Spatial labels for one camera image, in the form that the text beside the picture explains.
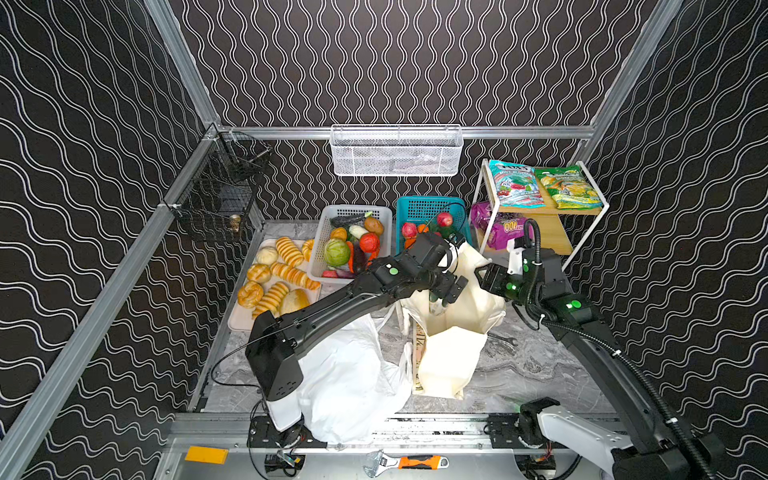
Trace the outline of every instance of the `purple snack package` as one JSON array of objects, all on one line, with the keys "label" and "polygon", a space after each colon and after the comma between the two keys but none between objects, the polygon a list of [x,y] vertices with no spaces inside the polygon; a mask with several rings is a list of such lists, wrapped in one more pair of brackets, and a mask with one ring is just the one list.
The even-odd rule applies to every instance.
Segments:
[{"label": "purple snack package", "polygon": [[[480,202],[472,205],[469,211],[469,219],[475,228],[486,231],[488,229],[488,222],[491,219],[491,213],[491,203]],[[506,250],[509,240],[523,236],[523,225],[526,220],[521,214],[498,212],[493,225],[491,225],[491,232],[488,234],[488,247],[496,250]]]}]

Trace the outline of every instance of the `black wire basket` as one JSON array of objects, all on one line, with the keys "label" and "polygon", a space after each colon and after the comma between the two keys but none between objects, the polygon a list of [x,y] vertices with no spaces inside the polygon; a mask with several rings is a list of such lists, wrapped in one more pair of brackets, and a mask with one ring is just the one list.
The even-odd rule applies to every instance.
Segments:
[{"label": "black wire basket", "polygon": [[221,132],[219,139],[221,160],[234,182],[262,173],[274,154],[274,146],[243,132]]},{"label": "black wire basket", "polygon": [[226,157],[209,151],[182,193],[181,204],[171,208],[182,231],[194,241],[240,242],[253,236],[249,217],[255,198],[253,181],[233,180]]}]

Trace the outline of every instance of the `white plastic bag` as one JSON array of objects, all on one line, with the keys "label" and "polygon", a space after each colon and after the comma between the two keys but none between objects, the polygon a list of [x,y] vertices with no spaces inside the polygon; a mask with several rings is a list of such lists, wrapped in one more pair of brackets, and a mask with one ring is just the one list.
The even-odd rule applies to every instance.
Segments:
[{"label": "white plastic bag", "polygon": [[295,402],[316,439],[369,442],[373,426],[410,397],[411,344],[406,343],[399,365],[386,362],[379,345],[379,329],[391,313],[376,321],[370,315],[358,318],[299,360],[304,380],[294,392]]},{"label": "white plastic bag", "polygon": [[439,315],[429,311],[429,292],[415,292],[400,302],[400,329],[408,334],[410,319],[414,326],[415,395],[462,399],[463,389],[472,379],[488,331],[505,316],[504,299],[491,295],[475,277],[475,268],[490,263],[469,243],[458,252],[456,275],[468,283],[452,305]]}]

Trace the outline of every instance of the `eggplant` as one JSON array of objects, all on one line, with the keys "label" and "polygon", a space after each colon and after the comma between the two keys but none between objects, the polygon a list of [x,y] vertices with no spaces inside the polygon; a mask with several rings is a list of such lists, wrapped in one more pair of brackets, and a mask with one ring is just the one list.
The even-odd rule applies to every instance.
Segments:
[{"label": "eggplant", "polygon": [[373,212],[365,212],[364,214],[342,215],[341,217],[334,217],[331,219],[331,227],[333,228],[346,227],[354,223],[363,222],[365,221],[366,217],[370,217],[371,215],[373,215]]},{"label": "eggplant", "polygon": [[359,243],[355,243],[355,251],[353,252],[352,260],[353,272],[360,275],[366,269],[367,264],[368,259],[366,259],[366,253],[362,251]]}]

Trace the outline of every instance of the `red apple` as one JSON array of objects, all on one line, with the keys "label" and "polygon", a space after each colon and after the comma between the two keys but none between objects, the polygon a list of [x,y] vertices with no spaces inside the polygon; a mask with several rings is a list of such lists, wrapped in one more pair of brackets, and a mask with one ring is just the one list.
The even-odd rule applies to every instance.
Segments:
[{"label": "red apple", "polygon": [[437,224],[440,227],[450,227],[453,225],[453,216],[449,214],[448,212],[442,212],[441,214],[437,214]]},{"label": "red apple", "polygon": [[416,224],[411,222],[406,222],[402,225],[402,229],[400,229],[400,233],[405,238],[416,238],[416,235],[419,233],[416,229]]}]

